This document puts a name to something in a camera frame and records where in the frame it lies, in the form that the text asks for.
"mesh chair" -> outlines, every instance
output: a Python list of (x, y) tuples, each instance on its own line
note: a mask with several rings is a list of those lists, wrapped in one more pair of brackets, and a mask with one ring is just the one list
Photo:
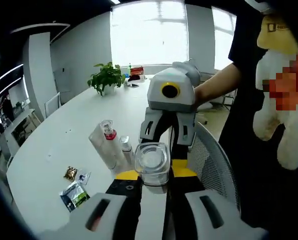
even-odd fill
[(61, 106), (60, 93), (58, 92), (54, 97), (45, 103), (45, 116), (48, 118)]
[(206, 189), (216, 190), (240, 209), (239, 196), (228, 157), (212, 134), (199, 122), (188, 154), (188, 167), (197, 173)]

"person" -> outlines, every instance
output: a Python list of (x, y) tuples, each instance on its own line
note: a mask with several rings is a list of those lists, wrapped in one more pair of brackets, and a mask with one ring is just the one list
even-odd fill
[(219, 143), (236, 178), (241, 218), (252, 227), (284, 238), (298, 231), (298, 168), (285, 169), (277, 160), (283, 124), (268, 141), (259, 139), (253, 131), (255, 113), (264, 100), (263, 91), (255, 84), (257, 64), (266, 53), (257, 46), (263, 17), (241, 2), (229, 53), (233, 63), (196, 87), (195, 97), (199, 106), (238, 89)]

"floor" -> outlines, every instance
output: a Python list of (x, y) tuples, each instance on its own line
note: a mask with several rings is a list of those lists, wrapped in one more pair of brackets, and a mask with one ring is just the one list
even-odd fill
[(229, 115), (229, 110), (221, 105), (215, 105), (212, 109), (199, 111), (196, 119), (201, 122), (211, 132), (218, 141)]

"black shirt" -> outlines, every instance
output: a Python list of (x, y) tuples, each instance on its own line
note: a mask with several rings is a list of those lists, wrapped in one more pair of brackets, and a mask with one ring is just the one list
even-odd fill
[(229, 58), (241, 71), (242, 82), (219, 142), (237, 181), (242, 220), (285, 236), (298, 231), (298, 168), (286, 170), (277, 160), (284, 125), (268, 141), (260, 140), (252, 127), (264, 99), (255, 88), (256, 65), (266, 52), (256, 43), (262, 18), (247, 4), (237, 14)]

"window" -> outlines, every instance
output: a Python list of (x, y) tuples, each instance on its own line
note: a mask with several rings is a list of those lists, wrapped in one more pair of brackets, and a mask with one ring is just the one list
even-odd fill
[(122, 67), (169, 65), (188, 60), (188, 34), (182, 0), (142, 0), (113, 7), (111, 52)]
[(236, 16), (215, 7), (212, 7), (212, 14), (215, 38), (214, 68), (222, 70), (232, 63), (228, 55), (233, 40)]

